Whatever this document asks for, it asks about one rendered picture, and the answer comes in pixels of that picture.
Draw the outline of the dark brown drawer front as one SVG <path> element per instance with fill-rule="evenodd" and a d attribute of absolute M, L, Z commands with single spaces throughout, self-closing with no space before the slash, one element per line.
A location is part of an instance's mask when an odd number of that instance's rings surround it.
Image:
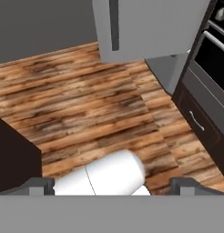
<path fill-rule="evenodd" d="M 224 176 L 224 135 L 182 83 L 177 85 L 172 100 Z M 205 131 L 202 131 L 195 124 L 189 110 L 194 113 L 198 122 L 205 127 Z"/>

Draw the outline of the grey fridge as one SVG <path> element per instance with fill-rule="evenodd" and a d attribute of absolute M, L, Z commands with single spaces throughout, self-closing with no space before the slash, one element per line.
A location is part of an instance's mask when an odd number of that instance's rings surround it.
<path fill-rule="evenodd" d="M 118 0 L 119 49 L 112 50 L 108 0 L 92 0 L 101 61 L 143 59 L 173 94 L 210 0 Z"/>

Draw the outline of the black oven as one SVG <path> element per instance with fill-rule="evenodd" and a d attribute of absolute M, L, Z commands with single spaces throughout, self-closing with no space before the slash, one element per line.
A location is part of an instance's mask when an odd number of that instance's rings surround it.
<path fill-rule="evenodd" d="M 215 15 L 221 7 L 224 7 L 224 0 L 217 0 L 204 31 L 210 32 L 224 44 L 224 20 L 217 21 L 215 19 Z M 203 33 L 194 61 L 224 91 L 224 52 L 210 42 Z"/>

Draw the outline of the dark brown cabinet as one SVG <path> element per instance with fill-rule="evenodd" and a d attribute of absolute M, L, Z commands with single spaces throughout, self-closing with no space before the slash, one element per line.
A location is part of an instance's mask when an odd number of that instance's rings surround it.
<path fill-rule="evenodd" d="M 0 192 L 42 177 L 41 150 L 0 118 Z"/>

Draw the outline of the white round oven knob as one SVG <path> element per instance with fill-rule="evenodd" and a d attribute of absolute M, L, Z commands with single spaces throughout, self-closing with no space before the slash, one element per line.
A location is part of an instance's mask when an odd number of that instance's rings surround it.
<path fill-rule="evenodd" d="M 223 21 L 223 20 L 224 20 L 224 7 L 221 7 L 221 8 L 217 11 L 217 13 L 216 13 L 216 15 L 215 15 L 215 19 L 216 19 L 217 21 Z"/>

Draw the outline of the white rounded cylinder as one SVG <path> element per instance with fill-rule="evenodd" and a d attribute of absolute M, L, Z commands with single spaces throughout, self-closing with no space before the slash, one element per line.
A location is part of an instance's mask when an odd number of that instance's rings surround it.
<path fill-rule="evenodd" d="M 126 149 L 61 177 L 54 190 L 57 196 L 150 196 L 141 159 Z"/>

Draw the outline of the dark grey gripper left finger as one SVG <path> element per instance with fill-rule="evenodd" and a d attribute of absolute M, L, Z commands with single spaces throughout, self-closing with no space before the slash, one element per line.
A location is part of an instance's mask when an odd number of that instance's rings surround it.
<path fill-rule="evenodd" d="M 1 192 L 1 195 L 53 196 L 55 180 L 53 178 L 32 177 L 19 187 Z"/>

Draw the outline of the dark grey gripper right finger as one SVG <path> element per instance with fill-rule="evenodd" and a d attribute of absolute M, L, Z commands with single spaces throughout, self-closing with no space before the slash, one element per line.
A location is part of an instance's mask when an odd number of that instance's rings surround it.
<path fill-rule="evenodd" d="M 221 191 L 204 187 L 192 177 L 173 177 L 170 179 L 169 193 L 178 196 L 222 195 Z"/>

